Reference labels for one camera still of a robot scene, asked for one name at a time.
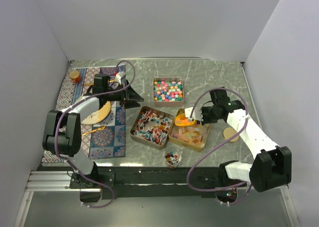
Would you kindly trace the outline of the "yellow plastic scoop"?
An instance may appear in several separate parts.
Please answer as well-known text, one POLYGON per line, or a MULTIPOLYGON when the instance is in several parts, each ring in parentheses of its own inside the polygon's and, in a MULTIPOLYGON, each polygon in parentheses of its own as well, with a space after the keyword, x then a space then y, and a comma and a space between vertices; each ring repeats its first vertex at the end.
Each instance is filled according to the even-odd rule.
POLYGON ((196 119, 189 119, 184 113, 178 114, 174 119, 176 126, 192 126, 196 123, 196 119))

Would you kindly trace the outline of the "gold tin of lollipops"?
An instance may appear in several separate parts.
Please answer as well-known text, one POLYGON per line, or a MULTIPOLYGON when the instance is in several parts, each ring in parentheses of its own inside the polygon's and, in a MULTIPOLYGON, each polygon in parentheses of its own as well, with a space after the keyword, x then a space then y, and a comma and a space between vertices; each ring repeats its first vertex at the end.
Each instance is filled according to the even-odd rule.
POLYGON ((164 149, 174 116, 143 106, 130 130, 131 139, 155 149, 164 149))

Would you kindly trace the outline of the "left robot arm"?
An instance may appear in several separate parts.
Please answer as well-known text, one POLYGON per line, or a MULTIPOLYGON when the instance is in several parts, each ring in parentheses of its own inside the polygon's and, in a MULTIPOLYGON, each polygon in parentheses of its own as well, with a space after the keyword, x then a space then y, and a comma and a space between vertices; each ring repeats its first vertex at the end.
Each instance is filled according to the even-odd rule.
POLYGON ((100 183, 98 168, 81 148, 81 123, 90 114, 100 110, 107 102, 119 102, 125 109, 140 107, 144 99, 134 91, 126 73, 115 76, 118 84, 112 88, 110 77, 97 74, 83 97, 61 111, 52 110, 47 114, 42 147, 57 157, 64 159, 73 168, 76 176, 88 188, 100 183))

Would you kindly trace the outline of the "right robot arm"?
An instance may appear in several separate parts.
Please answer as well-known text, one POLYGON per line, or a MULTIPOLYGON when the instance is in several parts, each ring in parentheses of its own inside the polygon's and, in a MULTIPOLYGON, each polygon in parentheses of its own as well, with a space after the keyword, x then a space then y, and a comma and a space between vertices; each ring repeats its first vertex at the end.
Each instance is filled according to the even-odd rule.
POLYGON ((258 192, 289 184, 292 178, 292 153, 272 141, 250 117, 243 98, 230 100, 229 90, 221 87, 209 92, 213 105, 201 109, 202 122, 224 120, 249 148, 252 164, 229 161, 220 164, 218 181, 230 186, 235 180, 251 183, 258 192))

